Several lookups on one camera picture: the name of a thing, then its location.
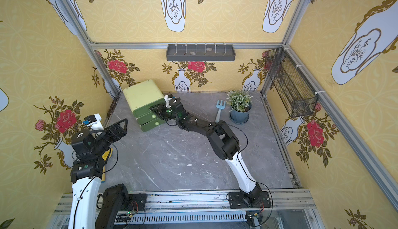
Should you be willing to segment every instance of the white vase print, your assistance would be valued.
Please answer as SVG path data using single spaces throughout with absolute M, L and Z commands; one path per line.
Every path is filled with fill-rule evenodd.
M 260 71 L 261 71 L 261 69 L 253 69 L 253 74 L 244 81 L 242 90 L 245 90 L 245 91 L 257 90 L 258 86 L 260 86 L 260 84 L 261 84 L 261 80 L 258 77 L 258 74 L 260 73 Z
M 174 79 L 174 88 L 178 92 L 191 91 L 191 81 L 185 77 L 185 69 L 177 69 L 178 76 Z
M 0 112 L 8 106 L 9 101 L 7 94 L 0 88 Z
M 268 0 L 263 19 L 263 30 L 274 33 L 281 26 L 293 0 Z
M 64 164 L 69 168 L 73 167 L 73 159 L 76 159 L 76 153 L 73 150 L 71 145 L 67 145 L 63 140 L 62 137 L 59 139 L 59 142 L 54 147 L 54 149 L 59 149 L 64 154 Z
M 77 29 L 72 25 L 72 23 L 70 21 L 67 20 L 66 15 L 65 15 L 66 14 L 65 10 L 63 10 L 63 8 L 59 5 L 61 1 L 60 0 L 48 0 L 48 2 L 51 3 L 52 7 L 55 9 L 58 16 L 61 18 L 62 22 L 67 26 L 67 28 L 70 30 L 70 32 L 72 32 L 73 35 L 77 35 Z M 73 11 L 74 11 L 75 15 L 77 16 L 80 24 L 84 28 L 84 30 L 87 30 L 86 23 L 84 22 L 82 13 L 80 12 L 80 9 L 77 5 L 76 0 L 68 0 L 68 2 L 72 5 Z
M 117 89 L 119 90 L 119 92 L 122 91 L 122 87 L 120 86 L 119 82 L 117 82 L 117 80 L 115 80 L 114 78 L 112 78 L 112 82 L 115 84 L 115 86 L 117 87 Z M 109 95 L 111 96 L 112 99 L 116 98 L 118 94 L 115 94 L 112 92 L 112 89 L 110 87 L 110 85 L 105 82 L 105 89 L 107 91 L 107 93 L 109 93 Z
M 337 57 L 331 68 L 331 75 L 337 84 L 345 84 L 355 77 L 398 37 L 398 2 L 385 2 L 387 6 L 390 3 L 390 7 L 374 13 L 357 27 Z
M 304 124 L 302 117 L 298 117 L 296 120 L 289 119 L 281 129 L 282 140 L 285 145 L 290 144 L 296 140 L 299 135 L 299 126 Z
M 186 0 L 160 0 L 167 27 L 181 32 L 185 27 Z

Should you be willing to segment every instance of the garden fork handle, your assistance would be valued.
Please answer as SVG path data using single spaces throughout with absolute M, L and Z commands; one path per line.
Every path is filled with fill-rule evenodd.
M 215 120 L 216 123 L 220 122 L 220 115 L 221 115 L 221 108 L 218 109 L 216 120 Z

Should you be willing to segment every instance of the green drawer unit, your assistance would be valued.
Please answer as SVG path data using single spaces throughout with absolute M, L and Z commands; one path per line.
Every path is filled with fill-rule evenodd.
M 149 110 L 150 107 L 166 103 L 163 93 L 153 80 L 127 87 L 123 89 L 123 94 L 143 132 L 164 123 L 155 113 Z
M 163 104 L 166 103 L 166 101 L 164 101 L 164 98 L 160 98 L 160 99 L 158 99 L 158 100 L 156 100 L 156 101 L 154 101 L 154 102 L 151 102 L 151 103 L 146 104 L 146 105 L 144 105 L 144 106 L 142 106 L 142 107 L 139 107 L 139 108 L 133 110 L 133 111 L 132 111 L 132 114 L 134 115 L 134 117 L 140 118 L 140 117 L 142 117 L 142 116 L 147 115 L 148 112 L 151 112 L 151 111 L 149 110 L 150 107 L 153 107 L 153 106 L 156 106 L 156 105 L 162 104 L 162 103 L 163 103 Z
M 152 121 L 150 121 L 150 122 L 148 122 L 146 124 L 141 125 L 141 130 L 143 132 L 147 132 L 150 129 L 153 129 L 153 128 L 155 128 L 155 127 L 157 127 L 157 126 L 159 126 L 159 125 L 161 125 L 163 123 L 165 123 L 164 120 L 162 120 L 161 118 L 156 118 L 156 119 L 154 119 L 154 120 L 152 120 Z
M 158 117 L 158 116 L 156 116 L 155 113 L 149 112 L 149 113 L 147 113 L 147 114 L 145 114 L 145 115 L 143 115 L 143 116 L 137 118 L 137 122 L 138 122 L 138 124 L 146 124 L 146 123 L 148 123 L 148 122 L 154 120 L 154 119 L 157 118 L 157 117 Z

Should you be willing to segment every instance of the blue garden fork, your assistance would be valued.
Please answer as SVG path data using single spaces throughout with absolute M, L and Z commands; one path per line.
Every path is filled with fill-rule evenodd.
M 220 122 L 220 115 L 221 115 L 221 110 L 225 108 L 225 101 L 217 100 L 217 105 L 216 107 L 218 108 L 217 112 L 217 117 L 216 117 L 216 123 Z

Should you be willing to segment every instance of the robotic arm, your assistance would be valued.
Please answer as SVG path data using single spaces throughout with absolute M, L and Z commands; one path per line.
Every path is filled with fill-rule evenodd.
M 259 203 L 261 188 L 239 154 L 239 140 L 231 128 L 222 120 L 218 123 L 207 122 L 190 114 L 184 109 L 180 98 L 167 95 L 164 99 L 165 104 L 156 105 L 150 110 L 165 121 L 176 120 L 176 124 L 182 130 L 205 135 L 217 157 L 225 160 L 231 167 L 242 192 L 242 202 L 247 207 L 256 206 Z
M 91 127 L 72 136 L 72 147 L 77 159 L 70 173 L 73 190 L 72 210 L 68 229 L 113 228 L 117 212 L 130 204 L 126 187 L 119 184 L 108 188 L 103 195 L 102 209 L 95 222 L 96 199 L 101 184 L 102 155 L 112 143 L 127 134 L 127 119 L 103 128 L 99 114 L 85 118 L 84 124 Z

